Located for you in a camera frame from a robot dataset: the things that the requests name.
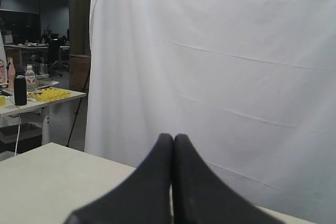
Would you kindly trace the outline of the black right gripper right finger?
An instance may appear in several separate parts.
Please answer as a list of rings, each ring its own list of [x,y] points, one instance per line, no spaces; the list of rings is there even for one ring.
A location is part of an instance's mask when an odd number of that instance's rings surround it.
[[[185,134],[174,139],[174,223],[281,223],[229,188]]]

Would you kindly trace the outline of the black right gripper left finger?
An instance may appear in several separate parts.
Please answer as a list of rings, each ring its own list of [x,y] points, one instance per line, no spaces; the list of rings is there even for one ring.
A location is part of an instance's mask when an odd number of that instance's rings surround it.
[[[159,135],[155,145],[116,188],[74,210],[66,223],[171,223],[170,186],[173,138]]]

